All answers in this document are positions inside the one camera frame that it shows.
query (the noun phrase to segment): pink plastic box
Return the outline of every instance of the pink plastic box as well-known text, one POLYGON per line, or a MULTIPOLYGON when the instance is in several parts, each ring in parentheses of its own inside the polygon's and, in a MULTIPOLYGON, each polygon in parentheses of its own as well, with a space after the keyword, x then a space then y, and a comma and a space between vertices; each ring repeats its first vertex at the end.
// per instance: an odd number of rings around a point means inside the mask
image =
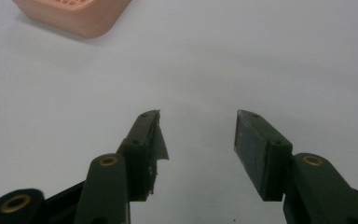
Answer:
POLYGON ((29 18, 93 38, 105 34, 131 0, 13 0, 29 18))

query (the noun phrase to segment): white surface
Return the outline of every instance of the white surface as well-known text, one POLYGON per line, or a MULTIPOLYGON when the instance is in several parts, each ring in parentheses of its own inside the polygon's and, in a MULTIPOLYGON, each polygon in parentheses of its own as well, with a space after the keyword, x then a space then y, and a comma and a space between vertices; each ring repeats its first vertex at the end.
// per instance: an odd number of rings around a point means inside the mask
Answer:
POLYGON ((285 223, 233 151, 238 109, 358 189, 358 1, 133 0, 96 39, 0 1, 0 196, 73 186, 155 108, 171 160, 132 223, 285 223))

